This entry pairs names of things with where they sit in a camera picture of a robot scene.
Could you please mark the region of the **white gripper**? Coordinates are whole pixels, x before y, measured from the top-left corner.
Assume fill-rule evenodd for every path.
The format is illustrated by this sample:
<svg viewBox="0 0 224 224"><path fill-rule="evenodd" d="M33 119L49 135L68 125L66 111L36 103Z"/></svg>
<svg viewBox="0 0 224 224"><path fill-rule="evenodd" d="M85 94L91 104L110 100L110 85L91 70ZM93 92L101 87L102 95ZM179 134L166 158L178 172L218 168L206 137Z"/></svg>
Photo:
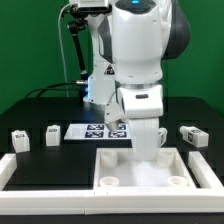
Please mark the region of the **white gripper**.
<svg viewBox="0 0 224 224"><path fill-rule="evenodd" d="M159 119L130 119L128 124L135 159L155 160L159 148Z"/></svg>

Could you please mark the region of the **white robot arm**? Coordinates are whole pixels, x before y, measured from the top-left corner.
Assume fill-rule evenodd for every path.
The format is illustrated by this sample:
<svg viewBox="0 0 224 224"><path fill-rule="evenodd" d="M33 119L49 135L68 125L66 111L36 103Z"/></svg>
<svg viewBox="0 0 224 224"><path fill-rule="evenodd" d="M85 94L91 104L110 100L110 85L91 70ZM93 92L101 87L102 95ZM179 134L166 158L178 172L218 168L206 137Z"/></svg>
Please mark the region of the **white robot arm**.
<svg viewBox="0 0 224 224"><path fill-rule="evenodd" d="M157 156L163 115L161 62L175 59L190 40L178 0L88 0L93 72L84 102L105 111L115 130L128 124L137 160Z"/></svg>

